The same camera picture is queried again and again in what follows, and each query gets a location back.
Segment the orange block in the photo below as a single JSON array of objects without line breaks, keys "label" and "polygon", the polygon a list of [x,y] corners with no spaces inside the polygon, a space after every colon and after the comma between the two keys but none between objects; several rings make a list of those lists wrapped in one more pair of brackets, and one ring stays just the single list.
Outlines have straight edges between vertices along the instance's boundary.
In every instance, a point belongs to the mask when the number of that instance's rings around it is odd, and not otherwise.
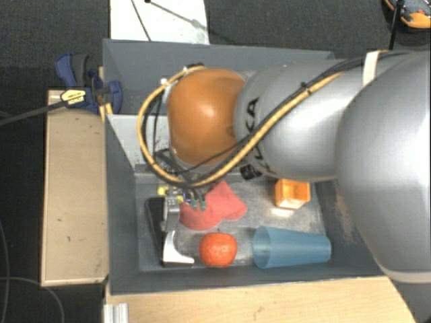
[{"label": "orange block", "polygon": [[275,183],[275,205],[280,208],[298,209],[311,199],[310,183],[282,178]]}]

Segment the black floor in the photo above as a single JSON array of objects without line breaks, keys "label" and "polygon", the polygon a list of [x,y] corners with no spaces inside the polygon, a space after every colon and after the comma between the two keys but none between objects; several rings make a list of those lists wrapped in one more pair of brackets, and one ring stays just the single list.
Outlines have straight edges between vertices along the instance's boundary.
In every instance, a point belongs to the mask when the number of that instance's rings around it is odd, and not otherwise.
[{"label": "black floor", "polygon": [[[45,104],[61,85],[54,60],[86,52],[102,64],[109,0],[0,0],[0,111]],[[332,50],[337,57],[386,48],[380,0],[205,0],[211,43]],[[396,48],[430,48],[430,34],[399,33]],[[0,127],[0,220],[11,276],[38,280],[44,175],[44,118]],[[6,275],[0,249],[0,277]],[[5,282],[0,281],[0,312]],[[101,286],[56,289],[66,322],[100,322]],[[60,322],[50,293],[12,281],[6,322]]]}]

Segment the yellow cable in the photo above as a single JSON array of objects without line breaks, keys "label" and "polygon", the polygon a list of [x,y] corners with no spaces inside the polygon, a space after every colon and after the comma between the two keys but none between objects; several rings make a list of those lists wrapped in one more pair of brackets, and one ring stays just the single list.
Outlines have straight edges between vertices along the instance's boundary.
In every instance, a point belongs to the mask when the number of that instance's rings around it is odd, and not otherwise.
[{"label": "yellow cable", "polygon": [[181,183],[184,182],[183,180],[181,180],[180,178],[177,178],[175,176],[172,176],[171,174],[169,174],[168,172],[164,171],[155,161],[154,158],[151,156],[150,152],[148,151],[147,145],[145,144],[145,142],[143,141],[143,137],[142,137],[142,132],[141,132],[141,127],[142,127],[142,118],[143,115],[145,114],[145,111],[148,109],[148,106],[151,104],[151,102],[156,99],[160,94],[163,93],[163,91],[172,83],[174,83],[176,80],[184,77],[186,74],[189,74],[191,72],[194,71],[198,71],[200,69],[204,69],[204,66],[196,66],[196,67],[191,67],[189,69],[184,69],[181,72],[177,73],[176,75],[174,75],[173,77],[171,77],[166,83],[164,83],[162,86],[160,86],[159,88],[155,89],[143,102],[141,109],[139,109],[139,113],[137,115],[137,124],[136,124],[136,129],[137,129],[137,137],[139,140],[139,144],[141,146],[141,150],[142,153],[144,154],[144,157],[146,158],[147,162],[151,164],[152,168],[157,171],[157,173],[159,173],[161,176],[163,176],[164,178],[171,180],[173,182],[177,182],[177,183]]},{"label": "yellow cable", "polygon": [[[174,83],[176,80],[180,79],[184,75],[186,75],[189,72],[196,71],[199,69],[203,69],[203,66],[200,67],[192,67],[190,69],[181,71],[180,73],[177,73],[172,78],[170,78],[164,85],[160,86],[158,89],[154,90],[144,101],[142,104],[141,109],[139,110],[138,118],[137,118],[137,136],[139,140],[139,144],[141,146],[142,153],[144,154],[147,161],[152,165],[152,168],[161,175],[161,177],[175,182],[175,183],[185,183],[184,180],[181,180],[178,177],[175,177],[168,172],[164,171],[153,159],[150,152],[148,151],[148,148],[146,144],[143,142],[143,137],[141,133],[141,125],[142,125],[142,118],[145,114],[145,111],[147,110],[150,103],[159,96],[170,84]],[[288,103],[286,103],[284,106],[282,106],[257,132],[256,134],[250,139],[250,141],[227,163],[225,164],[220,170],[218,170],[215,174],[212,176],[191,184],[190,187],[198,187],[203,186],[206,184],[209,184],[215,180],[218,180],[222,176],[226,175],[231,169],[233,169],[256,145],[257,143],[265,136],[265,134],[272,128],[272,126],[280,120],[284,115],[286,115],[289,111],[291,111],[293,108],[295,108],[299,103],[301,103],[303,100],[305,100],[309,95],[316,92],[317,90],[321,89],[322,87],[326,86],[328,83],[333,81],[336,77],[338,77],[342,71],[337,72],[335,74],[332,74],[319,82],[315,83],[314,85],[310,86],[308,89],[304,90],[300,94],[298,94],[293,100],[290,100]]]}]

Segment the blue clamp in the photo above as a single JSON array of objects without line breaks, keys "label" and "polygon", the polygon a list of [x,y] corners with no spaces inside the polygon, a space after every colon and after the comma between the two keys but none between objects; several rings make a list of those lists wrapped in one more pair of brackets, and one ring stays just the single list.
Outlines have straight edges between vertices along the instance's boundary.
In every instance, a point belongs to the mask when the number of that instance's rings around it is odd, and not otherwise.
[{"label": "blue clamp", "polygon": [[110,94],[112,111],[118,114],[123,103],[123,91],[119,81],[111,81],[103,88],[103,81],[93,69],[86,70],[88,55],[67,52],[55,61],[57,75],[65,82],[67,90],[61,95],[67,108],[84,109],[99,114],[96,96]]}]

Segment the orange ball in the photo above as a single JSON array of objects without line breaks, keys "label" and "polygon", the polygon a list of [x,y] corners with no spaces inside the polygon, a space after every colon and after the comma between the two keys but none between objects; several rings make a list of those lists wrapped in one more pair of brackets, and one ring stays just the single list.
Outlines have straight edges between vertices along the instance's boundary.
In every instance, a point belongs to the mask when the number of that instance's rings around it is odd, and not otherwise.
[{"label": "orange ball", "polygon": [[234,236],[211,232],[203,236],[199,244],[199,255],[206,266],[226,268],[234,262],[238,244]]}]

